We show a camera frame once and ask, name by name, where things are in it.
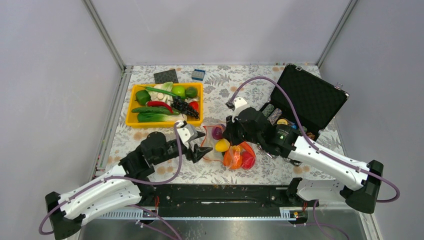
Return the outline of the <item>purple fake onion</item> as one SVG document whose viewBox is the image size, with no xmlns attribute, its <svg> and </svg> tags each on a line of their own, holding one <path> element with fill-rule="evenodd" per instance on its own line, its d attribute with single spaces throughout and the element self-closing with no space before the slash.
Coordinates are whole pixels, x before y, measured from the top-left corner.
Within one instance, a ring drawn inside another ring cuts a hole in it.
<svg viewBox="0 0 424 240">
<path fill-rule="evenodd" d="M 211 135 L 214 140 L 223 139 L 223 133 L 226 130 L 226 127 L 223 124 L 218 124 L 212 127 Z"/>
</svg>

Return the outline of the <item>yellow fake lemon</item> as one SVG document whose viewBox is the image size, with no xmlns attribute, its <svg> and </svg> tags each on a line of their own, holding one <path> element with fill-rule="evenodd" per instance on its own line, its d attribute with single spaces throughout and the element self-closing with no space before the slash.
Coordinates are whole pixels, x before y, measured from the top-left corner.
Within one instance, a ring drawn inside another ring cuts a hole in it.
<svg viewBox="0 0 424 240">
<path fill-rule="evenodd" d="M 231 144 L 225 138 L 218 140 L 214 146 L 215 151 L 224 153 L 230 148 Z"/>
</svg>

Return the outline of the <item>clear zip top bag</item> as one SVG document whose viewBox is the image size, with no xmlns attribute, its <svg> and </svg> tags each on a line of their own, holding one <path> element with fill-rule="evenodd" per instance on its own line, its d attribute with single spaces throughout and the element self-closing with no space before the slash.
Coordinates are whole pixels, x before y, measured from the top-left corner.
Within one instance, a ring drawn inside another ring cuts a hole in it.
<svg viewBox="0 0 424 240">
<path fill-rule="evenodd" d="M 224 124 L 206 125 L 203 128 L 205 137 L 201 146 L 212 148 L 212 151 L 203 157 L 205 161 L 220 162 L 230 170 L 250 170 L 255 165 L 257 158 L 251 145 L 247 142 L 238 145 L 230 143 L 224 138 Z"/>
</svg>

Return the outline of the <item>red fake apple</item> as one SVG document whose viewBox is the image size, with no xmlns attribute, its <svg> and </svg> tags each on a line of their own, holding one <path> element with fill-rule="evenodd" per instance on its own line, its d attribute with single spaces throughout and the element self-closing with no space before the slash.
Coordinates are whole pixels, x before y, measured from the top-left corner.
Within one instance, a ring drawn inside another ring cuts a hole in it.
<svg viewBox="0 0 424 240">
<path fill-rule="evenodd" d="M 245 170 L 251 169 L 256 163 L 256 157 L 247 151 L 241 153 L 242 164 L 241 168 Z"/>
</svg>

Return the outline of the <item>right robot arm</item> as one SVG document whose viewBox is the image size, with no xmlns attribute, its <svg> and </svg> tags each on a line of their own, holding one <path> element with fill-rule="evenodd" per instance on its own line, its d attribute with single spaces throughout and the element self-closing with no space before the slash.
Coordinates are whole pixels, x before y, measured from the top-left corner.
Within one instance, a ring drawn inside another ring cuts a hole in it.
<svg viewBox="0 0 424 240">
<path fill-rule="evenodd" d="M 269 155 L 310 165 L 334 178 L 294 178 L 286 193 L 291 205 L 337 201 L 362 213 L 374 213 L 384 170 L 381 162 L 363 162 L 333 152 L 286 124 L 272 125 L 253 107 L 242 110 L 238 116 L 227 116 L 225 125 L 223 136 L 233 146 L 244 142 L 256 144 Z"/>
</svg>

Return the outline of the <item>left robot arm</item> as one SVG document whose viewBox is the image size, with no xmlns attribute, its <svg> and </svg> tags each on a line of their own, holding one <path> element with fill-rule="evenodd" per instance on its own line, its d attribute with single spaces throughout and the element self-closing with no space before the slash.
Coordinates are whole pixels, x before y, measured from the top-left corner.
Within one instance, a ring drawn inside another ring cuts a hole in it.
<svg viewBox="0 0 424 240">
<path fill-rule="evenodd" d="M 151 182 L 148 177 L 155 172 L 156 165 L 183 157 L 197 163 L 213 150 L 191 144 L 205 133 L 190 124 L 177 126 L 174 132 L 173 140 L 167 140 L 161 132 L 151 132 L 135 150 L 101 176 L 67 193 L 47 194 L 47 216 L 42 222 L 50 221 L 54 238 L 67 239 L 93 219 L 119 208 L 152 204 L 159 182 Z"/>
</svg>

